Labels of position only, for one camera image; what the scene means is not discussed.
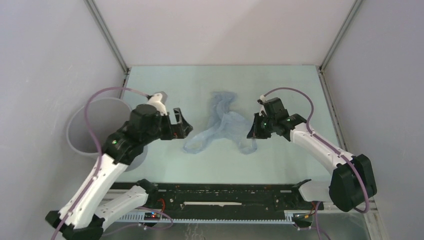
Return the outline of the light blue plastic trash bag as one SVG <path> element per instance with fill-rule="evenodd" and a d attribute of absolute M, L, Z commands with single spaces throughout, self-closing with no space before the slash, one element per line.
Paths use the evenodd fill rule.
<path fill-rule="evenodd" d="M 256 140 L 247 139 L 251 129 L 249 121 L 238 112 L 230 110 L 237 99 L 231 91 L 212 93 L 209 103 L 209 118 L 205 130 L 186 141 L 182 150 L 187 154 L 198 154 L 204 151 L 213 141 L 228 139 L 232 141 L 241 154 L 249 155 L 258 149 Z"/>

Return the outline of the grey cylindrical trash bin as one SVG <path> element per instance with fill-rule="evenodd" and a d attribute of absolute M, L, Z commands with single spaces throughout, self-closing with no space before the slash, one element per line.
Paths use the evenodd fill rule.
<path fill-rule="evenodd" d="M 74 152 L 96 159 L 99 154 L 86 126 L 84 110 L 85 107 L 82 106 L 68 121 L 66 140 Z M 130 105 L 114 97 L 98 98 L 89 104 L 87 111 L 89 124 L 101 144 L 129 120 L 131 111 Z"/>

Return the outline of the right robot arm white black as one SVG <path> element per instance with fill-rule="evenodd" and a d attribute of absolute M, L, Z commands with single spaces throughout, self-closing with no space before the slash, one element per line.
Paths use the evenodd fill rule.
<path fill-rule="evenodd" d="M 254 114 L 248 139 L 269 139 L 273 134 L 298 145 L 316 159 L 331 175 L 329 182 L 305 180 L 291 194 L 291 204 L 304 209 L 310 202 L 332 202 L 349 212 L 366 203 L 378 192 L 371 160 L 353 155 L 314 131 L 299 114 L 290 115 L 280 98 L 260 96 L 259 112 Z"/>

